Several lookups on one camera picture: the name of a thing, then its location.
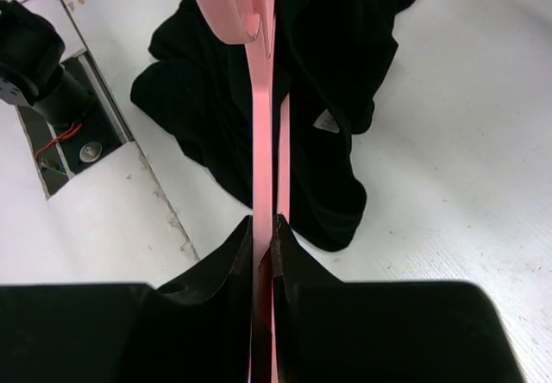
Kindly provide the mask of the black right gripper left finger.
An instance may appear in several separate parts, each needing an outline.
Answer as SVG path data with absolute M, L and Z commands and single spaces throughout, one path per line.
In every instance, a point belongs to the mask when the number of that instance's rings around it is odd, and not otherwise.
M 164 335 L 185 382 L 248 381 L 252 221 L 244 217 L 215 251 L 158 289 L 178 309 Z

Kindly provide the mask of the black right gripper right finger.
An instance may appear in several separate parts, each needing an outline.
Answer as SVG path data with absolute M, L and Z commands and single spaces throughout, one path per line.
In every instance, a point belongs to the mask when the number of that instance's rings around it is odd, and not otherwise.
M 281 214 L 274 220 L 271 257 L 278 382 L 314 380 L 319 349 L 327 347 L 323 293 L 341 281 L 299 243 Z

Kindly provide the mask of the black t shirt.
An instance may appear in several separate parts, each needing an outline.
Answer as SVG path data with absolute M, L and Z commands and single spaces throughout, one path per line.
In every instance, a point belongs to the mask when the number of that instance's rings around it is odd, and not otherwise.
M 396 15 L 416 0 L 275 0 L 273 101 L 291 108 L 291 226 L 317 248 L 353 240 L 367 194 L 350 155 L 398 44 Z M 154 63 L 134 81 L 132 103 L 252 203 L 252 97 L 246 52 L 211 32 L 195 0 L 153 33 Z

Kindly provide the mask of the pink plastic hanger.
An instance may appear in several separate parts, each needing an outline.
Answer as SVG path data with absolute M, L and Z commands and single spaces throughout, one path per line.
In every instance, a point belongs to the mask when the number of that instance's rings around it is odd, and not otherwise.
M 279 379 L 271 241 L 276 214 L 290 213 L 290 100 L 273 121 L 274 0 L 196 0 L 213 34 L 244 45 L 253 116 L 253 307 L 251 381 Z

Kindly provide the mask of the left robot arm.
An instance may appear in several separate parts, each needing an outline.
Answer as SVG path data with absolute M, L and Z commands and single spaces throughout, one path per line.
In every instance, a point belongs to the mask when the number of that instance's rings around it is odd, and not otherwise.
M 108 122 L 83 64 L 63 61 L 66 45 L 55 27 L 16 0 L 1 0 L 1 99 L 28 107 L 54 128 Z

